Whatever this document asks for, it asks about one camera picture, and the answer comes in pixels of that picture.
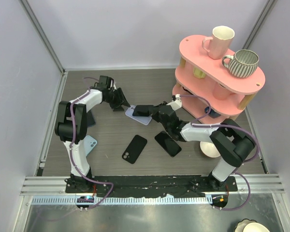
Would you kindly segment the lavender phone case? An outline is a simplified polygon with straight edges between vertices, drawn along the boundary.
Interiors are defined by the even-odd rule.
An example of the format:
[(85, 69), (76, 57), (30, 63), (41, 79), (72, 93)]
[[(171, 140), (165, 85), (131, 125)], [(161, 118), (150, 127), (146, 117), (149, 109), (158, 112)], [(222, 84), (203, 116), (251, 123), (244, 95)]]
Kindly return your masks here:
[(126, 111), (125, 111), (125, 115), (127, 117), (129, 117), (130, 119), (133, 119), (139, 123), (141, 123), (142, 125), (147, 126), (151, 120), (152, 117), (145, 117), (145, 116), (133, 116), (133, 112), (135, 110), (135, 105), (131, 105)]

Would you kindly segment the black phone case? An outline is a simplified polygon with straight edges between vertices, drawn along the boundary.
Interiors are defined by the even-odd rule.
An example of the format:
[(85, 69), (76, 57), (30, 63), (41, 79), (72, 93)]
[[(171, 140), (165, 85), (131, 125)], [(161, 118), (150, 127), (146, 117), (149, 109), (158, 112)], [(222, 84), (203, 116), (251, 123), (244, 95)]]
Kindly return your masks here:
[(143, 149), (147, 145), (147, 139), (140, 136), (135, 135), (128, 147), (122, 154), (122, 159), (127, 161), (130, 164), (134, 164), (142, 153)]

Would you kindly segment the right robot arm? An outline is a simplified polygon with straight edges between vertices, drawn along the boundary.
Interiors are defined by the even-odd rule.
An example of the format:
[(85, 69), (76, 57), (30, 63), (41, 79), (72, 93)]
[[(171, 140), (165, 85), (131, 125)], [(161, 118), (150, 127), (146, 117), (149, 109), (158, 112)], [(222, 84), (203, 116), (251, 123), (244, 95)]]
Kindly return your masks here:
[(165, 103), (150, 105), (148, 111), (173, 140), (199, 141), (214, 145), (221, 159), (208, 176), (208, 184), (212, 190), (221, 190), (231, 174), (259, 155), (260, 145), (256, 137), (232, 119), (227, 118), (218, 124), (187, 122), (179, 119), (175, 110)]

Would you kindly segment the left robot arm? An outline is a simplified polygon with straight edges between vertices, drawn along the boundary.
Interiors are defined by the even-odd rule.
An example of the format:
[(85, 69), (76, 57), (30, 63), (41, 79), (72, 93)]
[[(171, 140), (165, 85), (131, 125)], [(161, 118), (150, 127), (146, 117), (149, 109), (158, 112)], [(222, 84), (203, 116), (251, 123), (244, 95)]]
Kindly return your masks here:
[(98, 104), (106, 102), (114, 112), (130, 107), (122, 89), (113, 78), (101, 75), (99, 80), (81, 96), (58, 104), (55, 134), (64, 143), (71, 164), (70, 177), (65, 180), (68, 192), (90, 192), (97, 181), (92, 179), (84, 139), (87, 135), (87, 114)]

